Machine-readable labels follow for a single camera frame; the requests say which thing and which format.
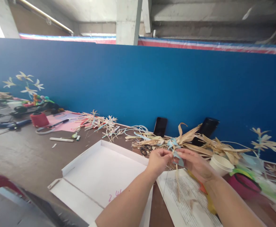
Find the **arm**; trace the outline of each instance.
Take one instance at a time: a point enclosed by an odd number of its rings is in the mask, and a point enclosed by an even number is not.
[[[139,226],[150,189],[165,170],[172,154],[164,149],[153,150],[144,172],[118,195],[97,217],[98,227]]]
[[[224,227],[264,227],[236,191],[197,153],[178,149],[185,166],[204,184]]]

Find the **red thread spool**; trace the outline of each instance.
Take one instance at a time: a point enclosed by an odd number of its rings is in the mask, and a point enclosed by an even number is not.
[[[49,124],[49,120],[44,113],[36,112],[31,114],[30,117],[35,127],[44,127]]]

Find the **white cup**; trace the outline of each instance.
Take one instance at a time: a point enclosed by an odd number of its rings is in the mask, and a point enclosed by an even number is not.
[[[7,104],[12,110],[14,110],[14,108],[17,106],[22,106],[21,101],[7,102]]]
[[[209,164],[220,174],[220,176],[225,176],[234,169],[234,165],[232,165],[229,160],[217,154],[212,156]]]

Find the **person's left hand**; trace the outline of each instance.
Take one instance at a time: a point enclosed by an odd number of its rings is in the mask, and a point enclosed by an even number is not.
[[[172,152],[159,148],[150,153],[148,166],[145,171],[148,171],[155,179],[163,173],[167,163],[172,158]]]

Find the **pink writing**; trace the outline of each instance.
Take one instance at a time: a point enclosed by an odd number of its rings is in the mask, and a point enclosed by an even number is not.
[[[116,191],[116,193],[115,193],[115,197],[114,198],[116,198],[118,195],[120,195],[120,193],[121,193],[121,189],[120,189],[120,191]],[[109,198],[109,202],[111,202],[114,198],[112,198],[112,195],[110,194],[110,198]]]

